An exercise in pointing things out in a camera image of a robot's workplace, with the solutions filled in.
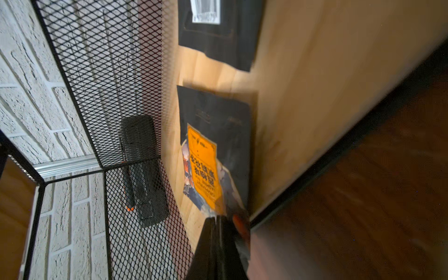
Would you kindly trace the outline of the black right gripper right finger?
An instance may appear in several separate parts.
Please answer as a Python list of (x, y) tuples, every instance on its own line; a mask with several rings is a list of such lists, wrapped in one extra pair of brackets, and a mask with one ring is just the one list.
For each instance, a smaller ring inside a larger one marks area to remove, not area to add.
[(247, 280), (235, 244), (234, 226), (224, 216), (217, 216), (216, 280)]

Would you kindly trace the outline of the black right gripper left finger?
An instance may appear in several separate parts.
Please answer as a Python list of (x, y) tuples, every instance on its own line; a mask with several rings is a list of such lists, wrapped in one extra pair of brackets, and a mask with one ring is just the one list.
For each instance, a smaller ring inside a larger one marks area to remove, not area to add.
[(191, 266), (185, 280), (214, 280), (216, 273), (215, 218), (204, 221)]

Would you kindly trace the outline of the orange label tea bag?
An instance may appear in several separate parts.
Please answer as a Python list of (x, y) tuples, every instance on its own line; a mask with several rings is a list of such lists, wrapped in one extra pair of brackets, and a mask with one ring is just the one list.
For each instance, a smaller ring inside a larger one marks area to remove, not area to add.
[(184, 194), (207, 217), (249, 224), (251, 112), (247, 103), (177, 87)]

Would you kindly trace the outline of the black tea bag shelf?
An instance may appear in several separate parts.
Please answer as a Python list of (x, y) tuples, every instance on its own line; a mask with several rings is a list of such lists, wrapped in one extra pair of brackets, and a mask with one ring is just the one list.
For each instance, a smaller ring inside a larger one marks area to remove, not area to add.
[(178, 1), (178, 44), (249, 72), (264, 1)]

